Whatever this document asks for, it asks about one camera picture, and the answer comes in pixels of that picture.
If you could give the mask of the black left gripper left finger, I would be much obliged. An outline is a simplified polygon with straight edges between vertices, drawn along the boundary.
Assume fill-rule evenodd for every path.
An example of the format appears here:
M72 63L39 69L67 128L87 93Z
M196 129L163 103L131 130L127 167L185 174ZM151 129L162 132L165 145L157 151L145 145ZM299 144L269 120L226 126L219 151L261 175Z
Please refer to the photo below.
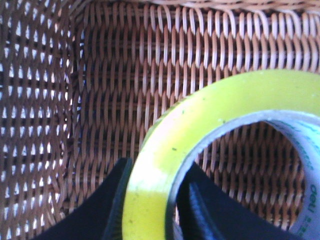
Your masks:
M77 209L35 240L121 240L124 197L133 161L120 158Z

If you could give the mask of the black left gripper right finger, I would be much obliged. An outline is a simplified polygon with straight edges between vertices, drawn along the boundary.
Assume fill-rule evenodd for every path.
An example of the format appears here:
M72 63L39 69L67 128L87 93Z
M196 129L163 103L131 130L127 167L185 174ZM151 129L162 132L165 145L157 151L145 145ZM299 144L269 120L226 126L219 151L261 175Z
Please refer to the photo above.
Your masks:
M176 199L185 240L299 240L243 207L193 163Z

